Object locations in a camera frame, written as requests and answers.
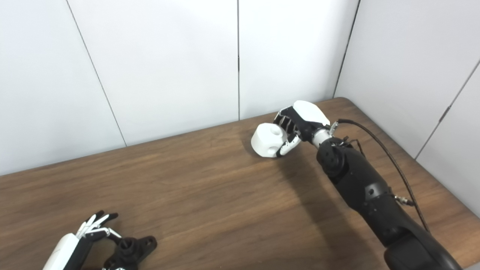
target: cable connector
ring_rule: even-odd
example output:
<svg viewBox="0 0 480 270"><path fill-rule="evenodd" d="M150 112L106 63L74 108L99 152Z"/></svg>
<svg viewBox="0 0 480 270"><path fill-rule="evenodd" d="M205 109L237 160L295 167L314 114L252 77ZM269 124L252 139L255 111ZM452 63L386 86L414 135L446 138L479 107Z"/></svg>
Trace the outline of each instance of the cable connector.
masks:
<svg viewBox="0 0 480 270"><path fill-rule="evenodd" d="M415 206L415 203L413 201L405 197L394 195L393 198L395 198L395 200L399 202L401 205Z"/></svg>

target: black robotic arm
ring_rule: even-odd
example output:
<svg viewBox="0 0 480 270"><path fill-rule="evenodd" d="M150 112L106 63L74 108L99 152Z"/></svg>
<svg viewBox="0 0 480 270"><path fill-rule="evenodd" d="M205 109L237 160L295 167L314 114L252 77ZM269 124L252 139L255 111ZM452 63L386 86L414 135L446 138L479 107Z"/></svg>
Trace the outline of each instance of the black robotic arm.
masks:
<svg viewBox="0 0 480 270"><path fill-rule="evenodd" d="M347 205L363 217L385 246L384 258L391 270L460 270L426 224L425 228L418 225L400 206L416 206L415 200L395 196L362 152L347 139L333 136L342 122L349 121L330 125L317 106L297 101L281 110L274 124L259 125L252 146L263 157L282 157L301 141L317 147L318 163Z"/></svg>

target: white robotic hand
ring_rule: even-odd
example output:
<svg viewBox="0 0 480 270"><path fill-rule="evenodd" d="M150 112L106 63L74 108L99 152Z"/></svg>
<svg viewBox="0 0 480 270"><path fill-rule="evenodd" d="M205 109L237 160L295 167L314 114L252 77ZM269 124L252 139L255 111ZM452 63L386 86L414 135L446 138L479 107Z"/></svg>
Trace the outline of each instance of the white robotic hand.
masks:
<svg viewBox="0 0 480 270"><path fill-rule="evenodd" d="M121 236L111 228L101 228L107 221L118 216L117 213L103 215L99 211L85 220L76 234L64 235L50 255L43 270L75 270L80 269L90 252L93 242L105 237L118 244Z"/></svg>
<svg viewBox="0 0 480 270"><path fill-rule="evenodd" d="M282 157L301 141L308 141L318 148L332 137L336 126L336 123L330 126L330 121L315 104L298 100L293 106L279 111L273 124L260 124L251 144L262 157Z"/></svg>
<svg viewBox="0 0 480 270"><path fill-rule="evenodd" d="M117 245L113 255L105 261L102 270L138 270L138 264L157 246L153 236L141 239L122 238L103 225L118 214L104 215L103 211L85 220L76 234L64 235L50 255L43 270L79 270L94 242L107 238Z"/></svg>

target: hole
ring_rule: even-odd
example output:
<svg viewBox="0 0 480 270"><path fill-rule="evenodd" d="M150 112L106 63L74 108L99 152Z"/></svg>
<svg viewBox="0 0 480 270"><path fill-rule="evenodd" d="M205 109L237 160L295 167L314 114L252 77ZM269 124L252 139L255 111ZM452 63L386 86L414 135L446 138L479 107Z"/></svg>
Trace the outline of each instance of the hole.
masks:
<svg viewBox="0 0 480 270"><path fill-rule="evenodd" d="M267 152L268 152L269 155L273 155L273 154L275 154L277 151L278 151L278 147L275 147L275 146L272 146L272 147L270 147L270 148L267 150Z"/></svg>
<svg viewBox="0 0 480 270"><path fill-rule="evenodd" d="M276 135L276 136L281 136L282 135L282 131L276 125L270 127L270 132L273 133L273 135Z"/></svg>
<svg viewBox="0 0 480 270"><path fill-rule="evenodd" d="M131 239L123 239L120 242L120 248L127 249L127 248L130 248L132 244L133 244L133 241Z"/></svg>

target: robot finger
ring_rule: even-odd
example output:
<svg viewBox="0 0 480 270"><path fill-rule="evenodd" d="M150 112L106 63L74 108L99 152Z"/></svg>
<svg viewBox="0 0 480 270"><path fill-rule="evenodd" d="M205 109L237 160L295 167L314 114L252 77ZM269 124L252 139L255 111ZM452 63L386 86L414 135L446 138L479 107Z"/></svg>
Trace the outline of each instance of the robot finger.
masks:
<svg viewBox="0 0 480 270"><path fill-rule="evenodd" d="M81 238L82 235L89 229L92 224L98 220L101 216L103 216L105 212L100 210L97 213L93 214L89 219L85 220L85 222L82 223L80 228L77 231L77 234L75 235L77 238Z"/></svg>
<svg viewBox="0 0 480 270"><path fill-rule="evenodd" d="M90 242L96 242L107 237L109 234L110 232L108 231L108 228L98 228L86 232L84 237Z"/></svg>
<svg viewBox="0 0 480 270"><path fill-rule="evenodd" d="M288 107L285 107L283 109L281 109L280 111L278 111L278 113L276 114L275 118L273 119L273 123L274 124L277 124L277 125L280 125L283 120L284 120L284 117L287 116L287 111L288 111L288 108L290 108L292 106L288 106Z"/></svg>
<svg viewBox="0 0 480 270"><path fill-rule="evenodd" d="M107 223L108 221L110 221L112 219L117 218L118 216L119 215L117 213L107 214L107 215L101 217L100 219L96 220L94 223L92 223L92 225L86 227L87 228L86 231L91 231L93 229L100 228L105 223Z"/></svg>
<svg viewBox="0 0 480 270"><path fill-rule="evenodd" d="M298 134L292 133L288 136L287 140L283 143L283 145L278 149L276 152L277 157L282 157L290 152L293 148L295 148L301 142L300 137Z"/></svg>
<svg viewBox="0 0 480 270"><path fill-rule="evenodd" d="M119 244L120 241L122 240L122 237L120 234L118 234L118 232L114 231L113 229L111 228L108 228L110 234L107 235L107 238L112 240L113 242L115 242L115 244Z"/></svg>
<svg viewBox="0 0 480 270"><path fill-rule="evenodd" d="M290 120L290 122L287 124L287 128L285 129L285 131L287 132L288 135L290 135L293 132L295 132L296 129L297 129L297 126L292 120Z"/></svg>
<svg viewBox="0 0 480 270"><path fill-rule="evenodd" d="M283 116L282 119L280 119L280 122L278 123L278 125L283 129L285 130L287 125L288 125L288 122L290 122L290 118L288 118L287 116Z"/></svg>

